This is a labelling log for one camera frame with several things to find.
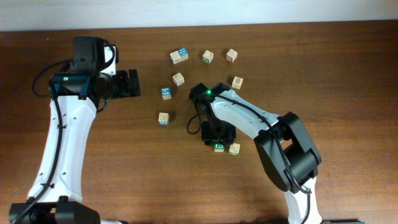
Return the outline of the wooden block green R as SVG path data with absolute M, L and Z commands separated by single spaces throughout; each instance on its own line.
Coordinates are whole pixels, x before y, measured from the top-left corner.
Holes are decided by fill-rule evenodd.
M 223 152 L 225 149 L 224 145 L 222 144 L 215 144 L 214 145 L 214 151 L 215 152 Z

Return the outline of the wooden block green B K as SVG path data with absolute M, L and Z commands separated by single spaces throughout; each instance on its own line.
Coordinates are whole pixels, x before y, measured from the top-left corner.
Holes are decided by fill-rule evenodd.
M 231 154 L 231 155 L 235 155 L 235 156 L 236 156 L 236 155 L 239 154 L 239 151 L 240 151 L 240 145 L 234 143 L 234 144 L 231 144 L 231 145 L 229 146 L 228 154 Z

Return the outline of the wooden block blue D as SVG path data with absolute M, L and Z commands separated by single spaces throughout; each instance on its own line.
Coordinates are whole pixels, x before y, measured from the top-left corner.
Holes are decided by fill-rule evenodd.
M 170 116 L 168 113 L 159 113 L 158 122 L 161 125 L 168 125 L 169 124 Z

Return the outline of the plain wooden block I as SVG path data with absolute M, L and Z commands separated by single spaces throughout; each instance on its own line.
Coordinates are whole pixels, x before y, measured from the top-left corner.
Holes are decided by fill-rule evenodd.
M 243 84 L 243 79 L 241 77 L 234 77 L 231 86 L 235 89 L 240 90 Z

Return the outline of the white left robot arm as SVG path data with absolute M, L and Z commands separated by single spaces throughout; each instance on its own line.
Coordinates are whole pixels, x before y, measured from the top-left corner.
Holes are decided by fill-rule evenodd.
M 50 126 L 35 182 L 24 203 L 10 207 L 10 223 L 104 223 L 83 205 L 81 174 L 99 103 L 139 96 L 136 70 L 116 70 L 118 48 L 106 40 L 73 45 L 73 58 L 49 79 Z

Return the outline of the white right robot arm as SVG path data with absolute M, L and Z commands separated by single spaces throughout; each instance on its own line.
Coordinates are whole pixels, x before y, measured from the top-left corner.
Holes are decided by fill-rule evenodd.
M 189 99 L 205 145 L 233 149 L 237 130 L 253 139 L 266 175 L 285 195 L 289 223 L 322 222 L 315 196 L 322 157 L 296 114 L 264 111 L 224 83 L 211 89 L 199 83 Z

